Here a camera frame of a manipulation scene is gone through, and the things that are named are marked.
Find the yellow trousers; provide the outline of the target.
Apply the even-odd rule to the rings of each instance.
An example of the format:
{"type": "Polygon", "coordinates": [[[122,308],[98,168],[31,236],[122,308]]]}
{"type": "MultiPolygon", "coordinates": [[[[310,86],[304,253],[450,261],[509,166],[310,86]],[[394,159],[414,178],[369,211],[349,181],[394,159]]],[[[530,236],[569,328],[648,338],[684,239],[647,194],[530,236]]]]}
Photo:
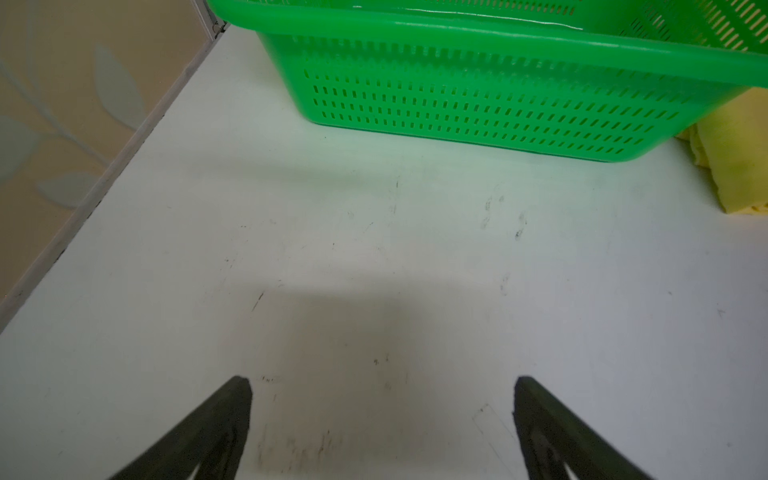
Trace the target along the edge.
{"type": "Polygon", "coordinates": [[[709,170],[727,214],[767,214],[767,91],[752,88],[677,138],[688,144],[693,163],[709,170]]]}

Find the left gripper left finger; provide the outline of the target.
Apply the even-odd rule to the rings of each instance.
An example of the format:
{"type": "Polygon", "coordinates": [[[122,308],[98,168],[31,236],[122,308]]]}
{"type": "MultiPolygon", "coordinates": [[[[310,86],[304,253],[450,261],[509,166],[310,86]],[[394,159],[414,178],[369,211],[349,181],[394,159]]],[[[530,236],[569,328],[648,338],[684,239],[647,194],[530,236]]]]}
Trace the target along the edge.
{"type": "Polygon", "coordinates": [[[234,376],[115,479],[233,479],[250,425],[252,389],[234,376]]]}

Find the green plastic basket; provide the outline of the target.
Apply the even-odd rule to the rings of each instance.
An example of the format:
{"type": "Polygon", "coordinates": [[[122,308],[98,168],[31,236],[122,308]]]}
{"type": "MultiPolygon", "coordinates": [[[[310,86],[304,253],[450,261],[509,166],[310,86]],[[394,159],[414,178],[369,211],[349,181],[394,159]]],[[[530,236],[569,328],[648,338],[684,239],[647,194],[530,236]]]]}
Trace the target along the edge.
{"type": "Polygon", "coordinates": [[[763,1],[214,1],[311,122],[601,162],[767,84],[763,1]]]}

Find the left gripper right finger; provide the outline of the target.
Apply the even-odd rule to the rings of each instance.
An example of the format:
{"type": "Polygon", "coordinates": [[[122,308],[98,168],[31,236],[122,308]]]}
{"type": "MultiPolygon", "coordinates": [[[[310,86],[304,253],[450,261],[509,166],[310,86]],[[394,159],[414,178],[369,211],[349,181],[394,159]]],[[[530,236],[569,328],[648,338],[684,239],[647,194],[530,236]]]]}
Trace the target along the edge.
{"type": "Polygon", "coordinates": [[[531,376],[516,380],[513,419],[531,479],[647,479],[531,376]]]}

